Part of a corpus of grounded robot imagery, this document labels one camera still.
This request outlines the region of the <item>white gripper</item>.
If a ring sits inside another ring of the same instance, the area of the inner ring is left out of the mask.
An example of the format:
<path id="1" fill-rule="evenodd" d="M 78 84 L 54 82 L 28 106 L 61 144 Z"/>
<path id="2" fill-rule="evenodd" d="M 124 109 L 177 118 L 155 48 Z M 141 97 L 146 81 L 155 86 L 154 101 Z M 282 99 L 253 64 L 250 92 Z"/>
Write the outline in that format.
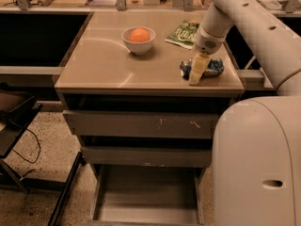
<path id="1" fill-rule="evenodd" d="M 189 73 L 189 84 L 196 85 L 210 63 L 209 55 L 216 53 L 226 37 L 216 37 L 207 33 L 200 25 L 194 36 L 194 49 L 199 54 L 192 59 L 191 71 Z"/>

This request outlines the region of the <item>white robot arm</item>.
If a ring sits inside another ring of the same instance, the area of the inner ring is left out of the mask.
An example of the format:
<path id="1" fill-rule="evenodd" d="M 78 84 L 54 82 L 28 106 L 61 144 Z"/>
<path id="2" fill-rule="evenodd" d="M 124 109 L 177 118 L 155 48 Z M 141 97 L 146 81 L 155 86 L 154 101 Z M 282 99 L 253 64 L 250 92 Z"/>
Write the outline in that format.
<path id="1" fill-rule="evenodd" d="M 214 130 L 214 226 L 301 226 L 301 39 L 258 0 L 212 0 L 195 46 L 235 25 L 276 95 L 230 106 Z"/>

